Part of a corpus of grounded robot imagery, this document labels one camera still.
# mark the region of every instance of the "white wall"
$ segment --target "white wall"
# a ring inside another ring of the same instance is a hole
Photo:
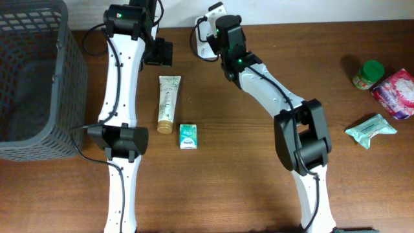
[[[64,0],[72,30],[102,23],[110,4],[129,0]],[[163,0],[161,27],[190,27],[219,0]],[[244,25],[414,19],[414,0],[221,0],[229,14],[239,14]]]

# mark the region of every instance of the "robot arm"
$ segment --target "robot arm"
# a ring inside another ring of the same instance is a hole
[[[310,233],[332,232],[336,223],[332,218],[326,188],[327,154],[331,151],[331,139],[323,108],[317,100],[306,102],[291,93],[267,71],[255,54],[247,52],[246,38],[240,26],[241,17],[226,15],[223,8],[223,4],[218,3],[210,7],[203,17],[204,21],[210,22],[214,32],[206,38],[204,46],[208,43],[214,54],[220,55],[226,78],[251,94],[274,117],[276,151],[284,167],[294,177],[302,209],[301,225],[305,228],[311,223],[307,229]],[[300,154],[306,168],[318,174],[319,182],[307,174],[295,157],[292,109],[281,91],[270,82],[288,96],[296,113],[296,121],[309,125],[308,130],[299,134]]]
[[[105,151],[109,166],[109,213],[105,233],[134,233],[136,175],[148,144],[148,130],[138,128],[135,96],[138,72],[143,64],[172,64],[172,43],[156,38],[154,25],[157,0],[130,0],[128,5],[111,5],[105,14],[105,33],[109,38],[109,64],[105,100],[98,120],[103,125],[88,129],[88,134]],[[118,71],[120,91],[117,100]],[[118,101],[115,114],[108,120]]]

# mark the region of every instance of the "small box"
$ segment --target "small box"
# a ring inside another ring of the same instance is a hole
[[[197,125],[180,125],[180,148],[197,149]]]

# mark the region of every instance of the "green lid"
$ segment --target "green lid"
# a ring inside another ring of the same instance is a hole
[[[361,68],[361,75],[368,81],[376,82],[385,73],[384,66],[377,61],[367,61],[364,66]]]

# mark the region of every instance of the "light blue wrapper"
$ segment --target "light blue wrapper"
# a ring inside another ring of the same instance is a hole
[[[354,137],[361,146],[368,149],[371,138],[375,135],[395,134],[397,131],[381,115],[377,114],[359,126],[345,130],[345,133]]]

